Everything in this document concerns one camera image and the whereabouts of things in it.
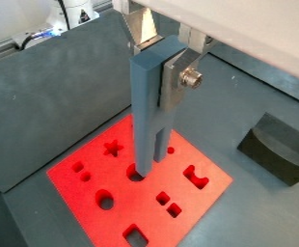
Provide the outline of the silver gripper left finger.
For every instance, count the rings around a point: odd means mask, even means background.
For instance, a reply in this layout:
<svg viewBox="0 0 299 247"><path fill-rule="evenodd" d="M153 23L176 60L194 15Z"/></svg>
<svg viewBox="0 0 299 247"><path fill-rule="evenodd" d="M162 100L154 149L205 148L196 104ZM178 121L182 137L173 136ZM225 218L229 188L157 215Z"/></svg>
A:
<svg viewBox="0 0 299 247"><path fill-rule="evenodd" d="M124 14L124 21L130 33L130 52L136 55L162 37L157 34L152 11L148 8Z"/></svg>

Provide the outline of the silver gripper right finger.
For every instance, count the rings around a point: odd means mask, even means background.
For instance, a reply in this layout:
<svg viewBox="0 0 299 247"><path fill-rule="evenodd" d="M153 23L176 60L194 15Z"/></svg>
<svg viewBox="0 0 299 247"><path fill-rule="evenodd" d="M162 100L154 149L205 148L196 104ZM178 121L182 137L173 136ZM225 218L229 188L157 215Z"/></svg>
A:
<svg viewBox="0 0 299 247"><path fill-rule="evenodd" d="M181 101L186 88L196 89L202 82L197 72L198 61L217 44L217 40L185 24L178 26L177 40L186 45L164 63L160 108L169 111Z"/></svg>

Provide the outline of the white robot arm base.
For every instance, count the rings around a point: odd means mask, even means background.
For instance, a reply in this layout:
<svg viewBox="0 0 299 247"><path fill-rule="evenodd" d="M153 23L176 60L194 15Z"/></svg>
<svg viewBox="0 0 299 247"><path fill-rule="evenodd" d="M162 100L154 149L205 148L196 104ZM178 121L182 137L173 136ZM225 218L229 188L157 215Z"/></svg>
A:
<svg viewBox="0 0 299 247"><path fill-rule="evenodd" d="M65 32L98 18L92 0L49 0L50 13L46 22L53 30Z"/></svg>

